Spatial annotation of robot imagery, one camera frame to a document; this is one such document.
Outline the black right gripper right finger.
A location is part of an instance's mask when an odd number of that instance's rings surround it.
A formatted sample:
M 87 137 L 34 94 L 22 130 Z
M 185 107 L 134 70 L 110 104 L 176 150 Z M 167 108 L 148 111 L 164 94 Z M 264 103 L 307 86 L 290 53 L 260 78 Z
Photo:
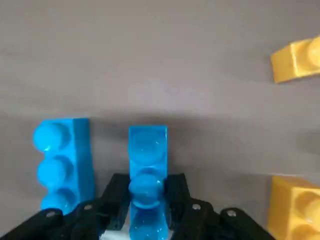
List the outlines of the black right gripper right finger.
M 237 207 L 215 212 L 213 206 L 192 198 L 186 176 L 165 180 L 165 216 L 172 240 L 273 240 L 274 237 Z

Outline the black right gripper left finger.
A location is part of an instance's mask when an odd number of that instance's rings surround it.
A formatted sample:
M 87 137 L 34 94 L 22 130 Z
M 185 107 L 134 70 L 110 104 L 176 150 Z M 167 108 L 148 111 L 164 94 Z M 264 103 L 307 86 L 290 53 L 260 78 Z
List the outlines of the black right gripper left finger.
M 69 214 L 47 208 L 34 214 L 2 240 L 98 240 L 105 231 L 120 231 L 130 205 L 129 174 L 115 173 L 99 198 L 83 201 Z

